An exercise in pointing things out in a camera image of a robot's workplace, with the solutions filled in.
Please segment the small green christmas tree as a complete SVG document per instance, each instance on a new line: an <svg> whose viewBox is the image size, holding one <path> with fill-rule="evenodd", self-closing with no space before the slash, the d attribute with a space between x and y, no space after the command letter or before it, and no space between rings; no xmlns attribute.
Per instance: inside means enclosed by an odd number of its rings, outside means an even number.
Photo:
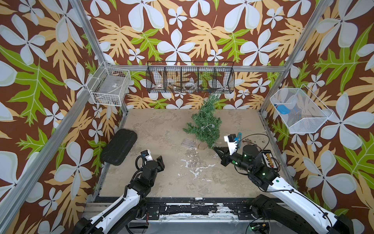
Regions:
<svg viewBox="0 0 374 234"><path fill-rule="evenodd" d="M215 103L219 100L216 95L210 95L199 112L191 116L192 122L187 123L183 131L194 135L200 142L207 144L208 148L213 148L220 136L220 126L222 120L215 116Z"/></svg>

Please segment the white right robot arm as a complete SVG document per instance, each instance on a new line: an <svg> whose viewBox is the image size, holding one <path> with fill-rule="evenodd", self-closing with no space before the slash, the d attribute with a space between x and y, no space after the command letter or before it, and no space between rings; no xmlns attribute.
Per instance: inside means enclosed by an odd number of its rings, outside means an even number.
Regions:
<svg viewBox="0 0 374 234"><path fill-rule="evenodd" d="M244 170L249 180L263 191L251 204L256 218L275 220L298 234L354 233L352 220L317 205L265 165L257 145L246 145L238 153L236 144L230 142L227 147L215 147L214 151L223 166L232 164Z"/></svg>

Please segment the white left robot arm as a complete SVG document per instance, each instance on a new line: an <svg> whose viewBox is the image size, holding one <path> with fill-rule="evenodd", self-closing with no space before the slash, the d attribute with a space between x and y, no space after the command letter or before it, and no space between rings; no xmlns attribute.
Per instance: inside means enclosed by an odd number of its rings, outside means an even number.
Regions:
<svg viewBox="0 0 374 234"><path fill-rule="evenodd" d="M162 156L154 158L150 150L141 152L135 160L137 170L124 194L91 218L82 218L74 234L132 233L133 228L149 225L152 233L156 224L172 224L172 230L184 232L188 225L228 221L230 209L221 204L161 203L148 198L159 173L164 171Z"/></svg>

